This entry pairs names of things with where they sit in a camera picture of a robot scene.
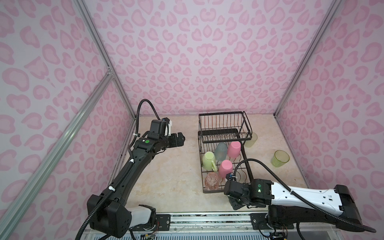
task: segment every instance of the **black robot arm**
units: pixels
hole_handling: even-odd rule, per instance
[[[157,153],[170,147],[179,147],[184,144],[185,137],[181,132],[165,135],[167,120],[153,120],[151,128],[145,135],[139,138],[132,151],[133,158],[130,159],[119,174],[111,182],[120,179],[130,167],[126,177],[114,189],[103,206],[92,216],[89,223],[92,229],[104,232],[108,235],[121,238],[128,229],[144,224],[144,228],[151,229],[155,224],[156,209],[146,205],[140,205],[133,209],[125,208],[129,193],[135,185],[144,168],[152,161]],[[107,187],[97,196],[92,195],[87,202],[88,213],[91,213],[104,195],[111,190]]]
[[[262,165],[277,182],[265,179],[253,179],[249,184],[237,182],[236,171],[240,164],[247,161]],[[347,186],[336,185],[334,189],[290,187],[257,159],[241,161],[233,174],[227,174],[227,180],[224,194],[228,196],[232,208],[268,206],[266,222],[274,229],[300,222],[324,222],[351,232],[376,232],[374,228],[362,224]]]

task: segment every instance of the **mug handle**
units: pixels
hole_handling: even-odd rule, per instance
[[[217,172],[217,167],[216,167],[216,163],[215,163],[215,161],[211,161],[211,163],[212,163],[212,165],[213,165],[212,170],[213,170],[214,172]]]

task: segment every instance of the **pink glass cup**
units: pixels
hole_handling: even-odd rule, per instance
[[[232,172],[232,162],[229,160],[224,160],[218,169],[219,176],[222,178],[225,178],[225,176],[231,172]]]
[[[205,177],[205,188],[209,191],[218,189],[218,175],[214,172],[208,173]]]
[[[236,141],[236,142],[231,142],[231,144],[228,147],[228,152],[227,155],[229,157],[236,158],[239,156],[241,151],[241,143]]]

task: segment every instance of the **yellow green mug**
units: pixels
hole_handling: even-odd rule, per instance
[[[216,158],[213,152],[206,152],[202,159],[203,168],[217,172]]]

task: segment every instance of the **cup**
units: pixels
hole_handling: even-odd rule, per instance
[[[231,144],[228,147],[228,152],[227,155],[229,157],[236,158],[239,156],[241,151],[241,143],[236,141],[236,142],[231,142]]]
[[[257,140],[257,134],[252,133],[252,139],[245,141],[244,147],[252,147],[255,144],[256,140]]]
[[[218,168],[218,174],[220,177],[225,178],[228,173],[232,172],[232,162],[224,160]]]
[[[271,159],[272,165],[275,167],[281,167],[289,161],[288,153],[283,150],[277,150]]]
[[[216,158],[213,152],[206,152],[202,160],[203,168],[217,172]]]
[[[218,175],[216,173],[210,172],[205,177],[205,188],[207,190],[216,190],[216,189],[218,189]]]
[[[221,163],[227,157],[228,147],[225,143],[221,142],[215,149],[215,157],[218,163]]]

